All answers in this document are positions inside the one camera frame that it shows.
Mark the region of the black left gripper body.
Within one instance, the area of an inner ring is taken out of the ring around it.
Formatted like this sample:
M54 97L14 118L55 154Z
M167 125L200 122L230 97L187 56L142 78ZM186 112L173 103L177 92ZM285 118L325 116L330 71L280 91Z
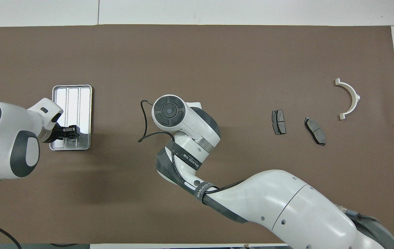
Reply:
M56 122L51 134L43 143L52 143L55 140L62 140L64 138L64 129L67 129L67 127L60 126L59 123Z

